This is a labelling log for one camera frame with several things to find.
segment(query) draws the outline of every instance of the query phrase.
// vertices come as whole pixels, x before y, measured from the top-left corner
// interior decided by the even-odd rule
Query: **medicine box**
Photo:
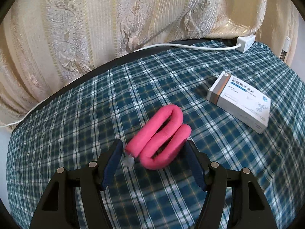
[[[208,90],[206,99],[257,133],[262,133],[268,126],[271,99],[225,71]]]

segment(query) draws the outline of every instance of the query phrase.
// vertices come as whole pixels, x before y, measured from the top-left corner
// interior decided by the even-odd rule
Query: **plaid blanket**
[[[223,47],[222,41],[198,46]],[[206,101],[221,71],[230,72],[272,99],[261,135]],[[161,107],[176,104],[191,138],[225,168],[248,167],[258,177],[279,228],[305,203],[305,84],[270,49],[255,43],[246,53],[173,49],[114,67],[34,112],[11,136],[7,181],[12,216],[28,228],[56,169],[84,167],[115,138],[126,144]],[[159,171],[119,165],[101,193],[114,228],[190,228],[206,193],[183,158]],[[231,189],[221,228],[226,228]],[[86,221],[77,190],[81,228]]]

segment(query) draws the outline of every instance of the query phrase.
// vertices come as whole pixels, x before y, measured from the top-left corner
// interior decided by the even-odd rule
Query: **pink foam object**
[[[167,125],[156,133],[169,117]],[[147,169],[164,168],[174,160],[191,134],[191,128],[182,125],[182,121],[183,113],[178,106],[170,104],[162,107],[127,144],[125,151],[134,157],[139,156],[140,162]],[[171,137],[166,148],[153,158],[157,150]]]

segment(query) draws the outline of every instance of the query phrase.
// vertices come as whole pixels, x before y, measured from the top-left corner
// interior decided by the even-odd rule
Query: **blue gripper pad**
[[[115,150],[113,151],[112,155],[110,156],[106,167],[104,168],[104,177],[101,183],[103,191],[112,183],[115,171],[117,166],[121,160],[123,154],[123,143],[121,140],[116,140],[114,142]]]
[[[192,171],[193,177],[195,179],[196,184],[203,190],[206,191],[207,185],[204,181],[205,171],[201,167],[199,160],[197,159],[189,140],[184,144],[185,157]]]

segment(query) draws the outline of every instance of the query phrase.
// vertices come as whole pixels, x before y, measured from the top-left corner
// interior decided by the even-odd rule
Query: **white charger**
[[[246,50],[248,50],[255,42],[255,35],[251,34],[247,37],[238,37],[236,45],[240,44],[241,47],[236,48],[239,52],[244,53]]]

